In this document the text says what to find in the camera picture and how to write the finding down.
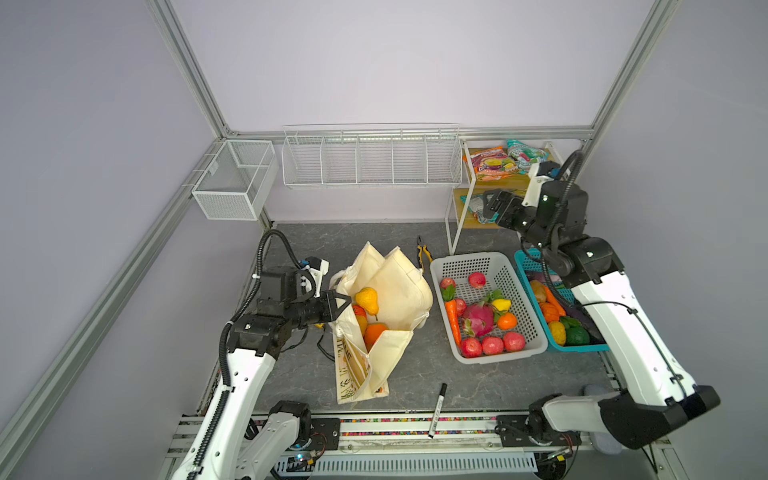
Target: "aluminum frame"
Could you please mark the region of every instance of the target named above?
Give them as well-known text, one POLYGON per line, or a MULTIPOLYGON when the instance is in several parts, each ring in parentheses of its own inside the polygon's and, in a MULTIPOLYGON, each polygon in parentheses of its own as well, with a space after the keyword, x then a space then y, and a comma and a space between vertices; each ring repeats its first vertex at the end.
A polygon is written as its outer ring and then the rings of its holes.
MULTIPOLYGON (((232 131, 228 127, 192 52, 178 17, 170 5, 170 0, 146 0, 146 3, 185 81, 208 120, 211 130, 219 138, 218 141, 231 138, 271 140, 275 144, 283 143, 284 133, 280 131, 240 133, 232 131)), ((679 3, 680 0, 656 0, 646 17, 641 33, 635 39, 630 54, 627 56, 592 125, 466 127, 462 129, 460 139, 462 141, 474 141, 498 140, 504 137, 520 140, 576 138, 587 141, 585 161, 588 162, 600 144, 607 127, 614 119, 621 102, 626 98, 638 73, 653 51, 658 38, 669 25, 679 3)), ((16 470, 48 420, 55 414, 88 360, 93 356, 94 351, 126 302, 131 298, 167 239, 176 230, 192 201, 191 188, 197 181, 200 172, 207 166, 207 162, 210 161, 211 149, 217 146, 218 141, 214 141, 211 148, 198 162, 136 250, 120 268, 107 289, 83 319, 81 325, 67 341, 48 371, 33 388, 7 426, 0 432, 0 480, 6 480, 16 470)), ((266 212, 262 212, 260 220, 265 228, 269 228, 271 225, 266 212)))

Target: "table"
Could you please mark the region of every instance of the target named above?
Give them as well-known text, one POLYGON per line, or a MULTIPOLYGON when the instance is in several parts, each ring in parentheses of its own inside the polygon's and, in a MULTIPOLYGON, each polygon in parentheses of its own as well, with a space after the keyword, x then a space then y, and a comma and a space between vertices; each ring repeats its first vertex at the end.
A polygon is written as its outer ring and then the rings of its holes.
MULTIPOLYGON (((320 257, 330 262, 331 275, 352 264, 366 241, 386 255, 400 246, 415 264, 416 237, 422 236, 434 258, 448 255, 443 223, 316 223, 279 225, 297 258, 320 257)), ((512 258, 518 237, 510 230, 467 230, 456 254, 498 251, 512 258)), ((289 265, 280 241, 272 242, 265 266, 289 265)), ((425 275, 432 284, 430 275, 425 275)), ((310 327, 304 344, 280 355, 266 381, 254 410, 268 412, 279 400, 306 402, 313 412, 402 412, 430 410, 440 384, 448 384, 444 411, 525 410, 528 405, 552 393, 578 395, 581 387, 596 383, 610 388, 605 367, 597 353, 544 352, 527 359, 488 365, 464 365, 451 353, 437 300, 430 316, 406 348, 389 377, 390 394, 339 405, 336 403, 334 365, 316 347, 320 330, 310 327)), ((289 344, 298 342, 294 333, 289 344)), ((330 331, 323 339, 331 349, 330 331)))

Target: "blue plastic basket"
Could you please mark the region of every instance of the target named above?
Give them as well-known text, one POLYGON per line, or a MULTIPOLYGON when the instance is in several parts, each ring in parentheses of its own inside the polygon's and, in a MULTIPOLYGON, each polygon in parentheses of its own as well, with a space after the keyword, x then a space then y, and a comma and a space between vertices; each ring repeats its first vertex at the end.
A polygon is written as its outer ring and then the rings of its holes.
MULTIPOLYGON (((537 257, 539 254, 538 250, 535 248, 529 249, 528 253, 530 253, 533 257, 537 257)), ((610 350, 608 345, 605 343, 582 346, 559 346, 557 343, 555 343, 554 339, 552 338, 552 332, 549 331, 549 327, 547 326, 547 320, 544 319, 544 314, 541 312, 541 308, 539 308, 538 302, 536 301, 536 296, 533 294, 531 284, 528 282, 528 278, 525 276, 525 272, 541 272, 541 264, 536 263, 535 261, 526 257, 522 250, 518 250, 515 252, 515 265, 517 266, 516 270, 518 278, 520 279, 520 283, 522 283, 523 290, 525 290, 525 294, 528 295, 528 299, 533 305, 533 310, 536 312, 536 316, 538 316, 538 321, 541 322, 541 326, 544 327, 544 332, 547 334, 547 338, 549 339, 549 347, 547 350, 557 350, 559 352, 605 352, 610 350)), ((555 275, 552 270, 549 270, 549 273, 550 275, 555 275)), ((573 303, 574 294, 570 289, 561 288, 558 289, 558 292, 567 301, 573 303)))

